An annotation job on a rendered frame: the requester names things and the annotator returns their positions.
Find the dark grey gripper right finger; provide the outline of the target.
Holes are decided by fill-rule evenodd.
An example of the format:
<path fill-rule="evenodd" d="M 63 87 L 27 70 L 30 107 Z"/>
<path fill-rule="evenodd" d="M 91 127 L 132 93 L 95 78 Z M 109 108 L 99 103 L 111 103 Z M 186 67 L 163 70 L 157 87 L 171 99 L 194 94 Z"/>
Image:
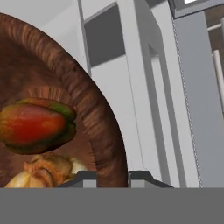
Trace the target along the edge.
<path fill-rule="evenodd" d="M 172 188 L 164 182 L 153 178 L 149 171 L 129 171 L 130 188 Z"/>

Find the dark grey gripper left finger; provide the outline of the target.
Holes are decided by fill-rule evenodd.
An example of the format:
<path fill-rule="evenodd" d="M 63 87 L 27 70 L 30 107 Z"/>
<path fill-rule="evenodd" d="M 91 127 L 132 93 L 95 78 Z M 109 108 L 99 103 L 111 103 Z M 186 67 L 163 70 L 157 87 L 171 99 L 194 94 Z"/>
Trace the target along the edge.
<path fill-rule="evenodd" d="M 59 185 L 59 187 L 96 188 L 98 182 L 95 171 L 78 171 L 75 178 Z"/>

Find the brown wooden bowl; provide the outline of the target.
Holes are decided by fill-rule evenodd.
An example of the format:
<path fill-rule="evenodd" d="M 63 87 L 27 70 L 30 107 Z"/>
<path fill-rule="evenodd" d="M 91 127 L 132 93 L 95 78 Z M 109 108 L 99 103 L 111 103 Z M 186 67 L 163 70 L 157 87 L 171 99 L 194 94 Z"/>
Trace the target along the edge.
<path fill-rule="evenodd" d="M 36 155 L 72 156 L 97 173 L 100 187 L 125 187 L 123 137 L 100 89 L 80 64 L 36 27 L 0 13 L 0 112 L 26 98 L 55 100 L 76 112 L 74 138 L 55 150 L 17 154 L 0 141 L 0 186 Z"/>

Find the white fridge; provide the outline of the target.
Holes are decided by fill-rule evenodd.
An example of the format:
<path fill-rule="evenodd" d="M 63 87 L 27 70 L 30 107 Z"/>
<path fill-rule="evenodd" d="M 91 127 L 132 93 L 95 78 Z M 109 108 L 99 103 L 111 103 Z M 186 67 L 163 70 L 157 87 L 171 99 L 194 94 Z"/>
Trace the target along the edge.
<path fill-rule="evenodd" d="M 186 115 L 176 113 L 162 32 L 147 0 L 81 0 L 90 78 L 119 125 L 129 171 L 149 171 L 172 187 L 199 185 Z M 84 69 L 77 0 L 52 24 Z"/>

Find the red green bell pepper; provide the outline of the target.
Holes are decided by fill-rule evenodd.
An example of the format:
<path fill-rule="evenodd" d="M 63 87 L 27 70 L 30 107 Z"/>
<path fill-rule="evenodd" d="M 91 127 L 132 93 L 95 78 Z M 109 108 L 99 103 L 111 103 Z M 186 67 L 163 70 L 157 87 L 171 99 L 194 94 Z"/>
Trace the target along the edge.
<path fill-rule="evenodd" d="M 0 112 L 0 141 L 17 154 L 53 151 L 76 134 L 75 110 L 59 101 L 26 98 Z"/>

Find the grey fridge door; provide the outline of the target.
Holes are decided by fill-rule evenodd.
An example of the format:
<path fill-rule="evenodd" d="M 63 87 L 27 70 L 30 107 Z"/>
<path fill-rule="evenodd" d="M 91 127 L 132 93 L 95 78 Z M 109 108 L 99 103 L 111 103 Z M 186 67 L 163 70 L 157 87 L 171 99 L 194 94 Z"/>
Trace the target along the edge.
<path fill-rule="evenodd" d="M 199 181 L 224 188 L 224 117 L 206 16 L 198 12 L 174 24 Z"/>

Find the dark grey appliance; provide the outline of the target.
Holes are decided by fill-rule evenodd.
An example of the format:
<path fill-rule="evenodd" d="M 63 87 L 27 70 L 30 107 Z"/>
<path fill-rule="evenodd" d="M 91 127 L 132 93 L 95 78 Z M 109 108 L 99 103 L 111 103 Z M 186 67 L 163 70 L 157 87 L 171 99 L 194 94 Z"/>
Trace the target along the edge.
<path fill-rule="evenodd" d="M 181 18 L 224 4 L 224 0 L 168 0 L 174 18 Z"/>

